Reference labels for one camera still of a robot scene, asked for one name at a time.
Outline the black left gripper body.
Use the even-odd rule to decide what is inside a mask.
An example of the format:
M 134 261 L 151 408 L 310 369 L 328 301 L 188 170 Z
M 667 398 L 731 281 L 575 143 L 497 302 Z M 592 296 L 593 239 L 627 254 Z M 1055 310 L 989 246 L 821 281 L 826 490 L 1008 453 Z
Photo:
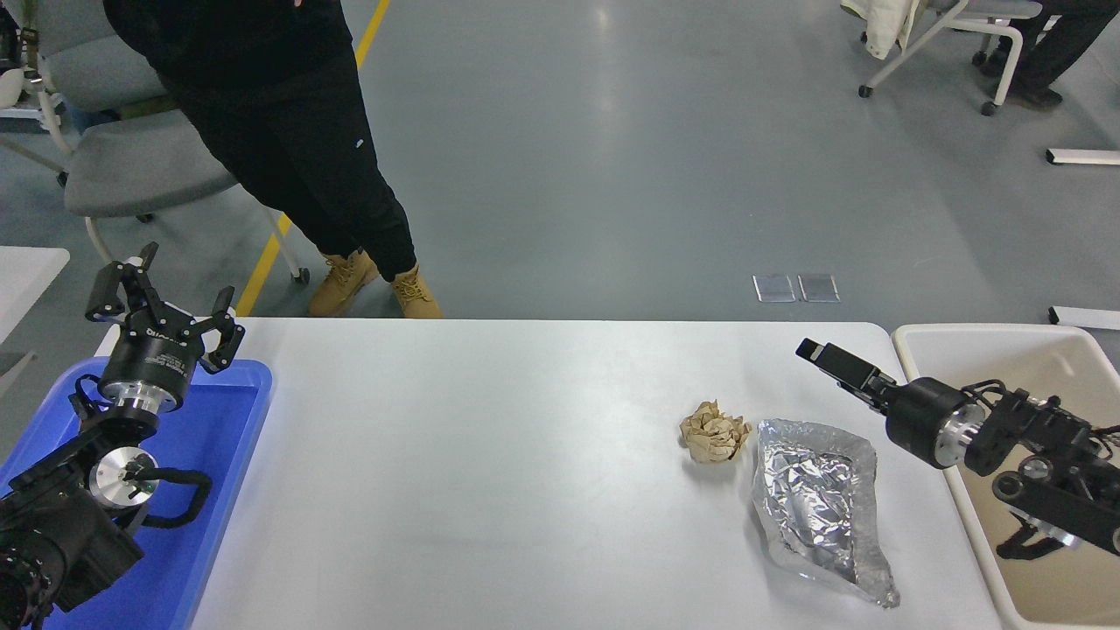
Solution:
M 167 400 L 184 400 L 203 354 L 200 339 L 175 339 L 147 325 L 123 328 L 101 374 L 101 395 L 124 398 L 128 385 L 141 383 L 164 390 Z

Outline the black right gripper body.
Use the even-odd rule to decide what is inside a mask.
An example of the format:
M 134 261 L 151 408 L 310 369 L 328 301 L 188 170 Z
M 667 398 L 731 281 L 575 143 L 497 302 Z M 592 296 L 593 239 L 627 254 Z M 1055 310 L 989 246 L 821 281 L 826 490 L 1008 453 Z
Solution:
M 965 393 L 928 376 L 885 392 L 885 434 L 900 448 L 935 469 L 949 469 L 941 461 L 937 441 L 949 418 L 969 402 Z

